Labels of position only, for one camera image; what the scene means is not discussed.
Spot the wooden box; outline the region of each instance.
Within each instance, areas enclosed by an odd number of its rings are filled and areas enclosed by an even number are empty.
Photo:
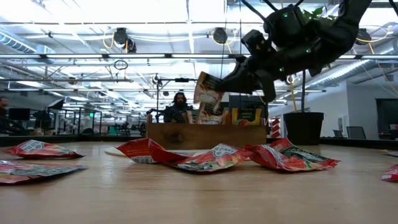
[[[236,147],[265,144],[267,132],[265,126],[153,123],[149,115],[146,136],[169,150],[211,149],[219,143]]]

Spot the man with long hair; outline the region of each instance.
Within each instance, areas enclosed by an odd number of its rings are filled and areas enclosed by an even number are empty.
[[[185,120],[182,116],[183,113],[186,113],[188,110],[193,110],[192,106],[188,106],[187,98],[185,94],[182,92],[178,92],[174,96],[173,106],[171,106],[166,113],[164,114],[164,122],[165,123],[185,123]]]

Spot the table surface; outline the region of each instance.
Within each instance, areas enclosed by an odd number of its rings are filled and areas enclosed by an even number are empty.
[[[226,172],[195,175],[104,152],[118,142],[60,145],[87,156],[35,162],[90,168],[38,184],[0,186],[0,223],[397,222],[398,184],[381,175],[398,158],[378,150],[303,147],[342,160],[316,172],[282,174],[244,161]]]

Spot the snack bag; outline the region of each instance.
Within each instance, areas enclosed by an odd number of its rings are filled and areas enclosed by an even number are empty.
[[[154,164],[174,162],[193,156],[193,153],[169,152],[150,138],[136,139],[117,147],[119,151],[136,163]]]
[[[291,172],[334,168],[340,162],[294,146],[287,138],[273,142],[270,146],[245,146],[245,149],[254,152],[250,157],[254,162],[271,169]]]
[[[224,93],[214,91],[216,85],[221,79],[211,76],[205,72],[201,72],[195,87],[195,95],[193,103],[209,103],[217,109],[223,98]]]
[[[80,158],[84,155],[78,154],[71,149],[65,149],[64,147],[56,144],[45,143],[36,140],[29,140],[23,142],[17,146],[3,151],[6,154],[13,156],[19,156],[25,159],[33,158]]]
[[[398,164],[390,167],[390,169],[381,176],[381,179],[389,182],[398,182]]]
[[[395,156],[395,157],[398,157],[398,152],[391,152],[391,151],[388,151],[388,150],[382,150],[382,152],[383,152],[385,155],[388,155],[388,156]]]
[[[183,170],[213,172],[235,166],[251,154],[252,152],[244,149],[219,144],[204,154],[168,164]]]
[[[197,124],[225,124],[228,108],[214,107],[209,103],[200,103]]]
[[[21,184],[87,168],[87,166],[0,161],[0,184]]]
[[[232,125],[261,125],[261,109],[233,108]]]

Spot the person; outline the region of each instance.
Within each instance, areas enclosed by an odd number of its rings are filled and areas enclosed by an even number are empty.
[[[7,115],[8,99],[0,96],[0,118],[5,118]]]
[[[185,123],[185,120],[182,116],[183,113],[186,113],[188,110],[193,110],[192,106],[188,106],[187,98],[185,94],[182,92],[178,92],[174,96],[173,106],[169,107],[168,110],[165,111],[163,120],[165,123]]]

